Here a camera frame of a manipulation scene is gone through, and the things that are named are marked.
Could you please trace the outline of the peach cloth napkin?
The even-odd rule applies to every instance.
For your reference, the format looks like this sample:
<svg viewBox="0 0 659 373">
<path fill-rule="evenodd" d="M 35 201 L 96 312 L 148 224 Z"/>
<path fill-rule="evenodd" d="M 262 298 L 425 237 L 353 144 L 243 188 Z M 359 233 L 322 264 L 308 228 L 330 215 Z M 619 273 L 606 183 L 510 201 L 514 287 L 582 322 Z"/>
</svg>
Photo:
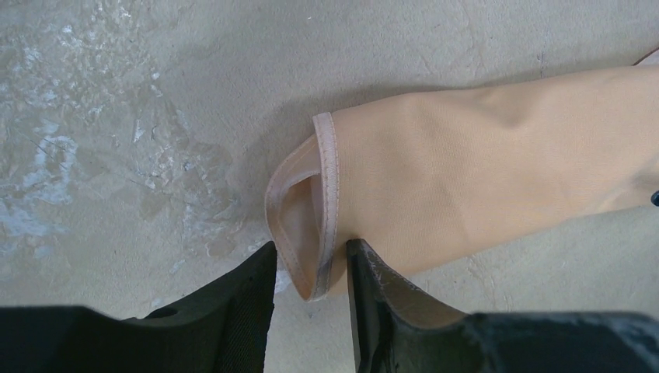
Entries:
<svg viewBox="0 0 659 373">
<path fill-rule="evenodd" d="M 267 225 L 292 284 L 346 289 L 364 239 L 414 274 L 658 190 L 658 55 L 631 67 L 414 92 L 313 117 L 278 167 Z"/>
</svg>

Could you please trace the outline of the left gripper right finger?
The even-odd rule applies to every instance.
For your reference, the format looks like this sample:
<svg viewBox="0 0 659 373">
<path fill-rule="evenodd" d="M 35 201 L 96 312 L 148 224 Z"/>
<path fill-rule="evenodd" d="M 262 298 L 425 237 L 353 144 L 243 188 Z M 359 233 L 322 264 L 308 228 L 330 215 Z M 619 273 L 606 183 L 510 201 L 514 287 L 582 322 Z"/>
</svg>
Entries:
<svg viewBox="0 0 659 373">
<path fill-rule="evenodd" d="M 656 372 L 658 322 L 632 312 L 465 313 L 347 243 L 359 372 Z"/>
</svg>

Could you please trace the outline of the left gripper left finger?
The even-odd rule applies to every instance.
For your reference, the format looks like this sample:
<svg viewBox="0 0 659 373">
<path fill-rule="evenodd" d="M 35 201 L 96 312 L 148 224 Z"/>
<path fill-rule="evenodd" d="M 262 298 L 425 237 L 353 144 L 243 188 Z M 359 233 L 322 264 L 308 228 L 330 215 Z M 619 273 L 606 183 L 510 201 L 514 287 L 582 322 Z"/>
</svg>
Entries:
<svg viewBox="0 0 659 373">
<path fill-rule="evenodd" d="M 261 372 L 277 253 L 266 243 L 215 281 L 149 313 L 84 306 L 1 310 L 3 372 Z"/>
</svg>

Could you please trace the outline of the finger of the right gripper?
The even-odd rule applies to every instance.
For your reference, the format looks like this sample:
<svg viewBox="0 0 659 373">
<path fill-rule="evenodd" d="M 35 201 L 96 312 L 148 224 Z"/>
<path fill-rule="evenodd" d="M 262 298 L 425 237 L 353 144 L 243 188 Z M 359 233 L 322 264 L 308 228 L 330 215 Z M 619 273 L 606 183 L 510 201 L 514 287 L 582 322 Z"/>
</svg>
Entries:
<svg viewBox="0 0 659 373">
<path fill-rule="evenodd" d="M 652 194 L 650 201 L 654 206 L 659 206 L 659 191 L 656 191 Z"/>
</svg>

